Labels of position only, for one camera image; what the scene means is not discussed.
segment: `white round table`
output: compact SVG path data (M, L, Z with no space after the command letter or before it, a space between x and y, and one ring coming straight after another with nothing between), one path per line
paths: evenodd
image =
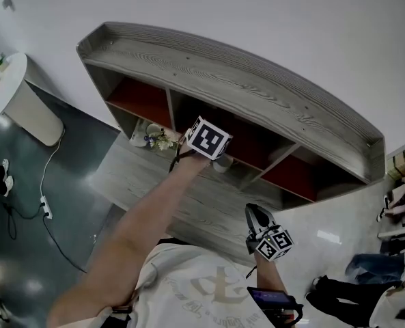
M7 60L8 67L0 72L0 115L8 115L46 146L54 146L64 126L26 83L27 56L15 53Z

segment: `white floor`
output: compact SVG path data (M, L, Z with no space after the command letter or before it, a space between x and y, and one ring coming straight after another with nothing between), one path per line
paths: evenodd
M304 295L313 278L348 281L346 265L352 256L380 249L377 233L388 221L376 222L389 182L322 203L275 213L277 223L287 229L295 246L278 260L277 267L289 294L304 304L304 317L297 328L346 328L345 323L327 316L308 304ZM255 274L249 279L255 284Z

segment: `white wall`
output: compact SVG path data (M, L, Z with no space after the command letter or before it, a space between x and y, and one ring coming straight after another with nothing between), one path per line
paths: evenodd
M405 0L0 0L0 52L22 51L71 105L109 124L75 53L104 21L179 29L299 73L405 144Z

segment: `power strip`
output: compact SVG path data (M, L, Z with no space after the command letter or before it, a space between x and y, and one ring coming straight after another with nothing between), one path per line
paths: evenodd
M44 203L44 205L43 205L44 214L46 215L46 217L48 219L51 220L53 218L53 214L51 212L51 207L49 206L47 199L44 195L41 196L40 202Z

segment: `white cable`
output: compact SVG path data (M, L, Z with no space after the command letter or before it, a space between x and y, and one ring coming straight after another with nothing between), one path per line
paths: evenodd
M46 169L47 169L47 165L50 163L53 155L58 151L59 149L59 145L61 145L61 140L63 139L64 134L66 133L66 130L63 129L63 133L61 135L61 137L59 138L58 141L58 147L56 150L53 151L53 153L51 154L51 156L49 157L49 160L47 161L46 165L44 166L44 171L43 171L43 177L41 178L41 183L40 183L40 195L43 197L43 181L44 181L44 176L46 175Z

